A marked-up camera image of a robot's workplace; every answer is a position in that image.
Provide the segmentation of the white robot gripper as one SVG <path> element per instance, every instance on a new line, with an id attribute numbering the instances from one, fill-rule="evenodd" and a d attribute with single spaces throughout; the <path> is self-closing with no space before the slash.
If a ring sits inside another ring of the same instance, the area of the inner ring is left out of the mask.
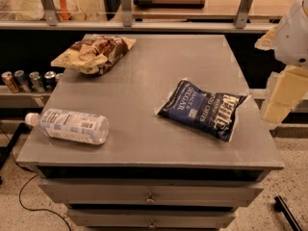
<path id="1" fill-rule="evenodd" d="M 261 108 L 265 122 L 279 124 L 308 92 L 308 0 L 295 0 L 278 26 L 258 38 L 254 47 L 274 49 L 278 61 L 292 64 L 270 74 Z"/>

